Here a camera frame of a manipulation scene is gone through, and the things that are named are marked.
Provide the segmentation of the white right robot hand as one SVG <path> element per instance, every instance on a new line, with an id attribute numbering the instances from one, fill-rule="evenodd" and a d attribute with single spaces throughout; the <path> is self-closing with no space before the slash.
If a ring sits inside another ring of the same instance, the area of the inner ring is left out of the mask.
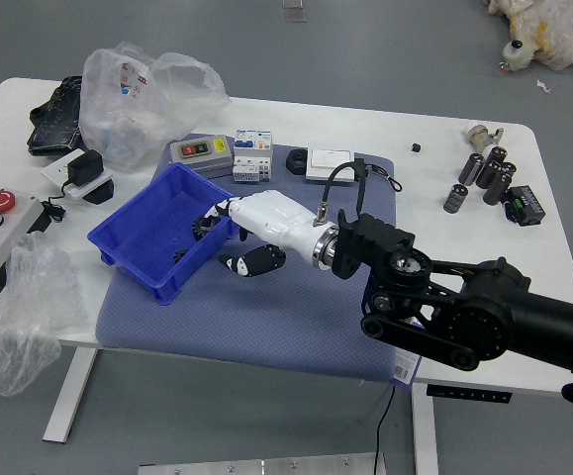
<path id="1" fill-rule="evenodd" d="M 314 267 L 328 270 L 338 238 L 338 226 L 327 219 L 328 207 L 324 199 L 312 212 L 281 192 L 268 190 L 218 203 L 200 221 L 228 217 L 241 232 L 265 242 L 243 256 L 219 258 L 238 275 L 253 277 L 281 267 L 287 250 L 295 250 Z"/>

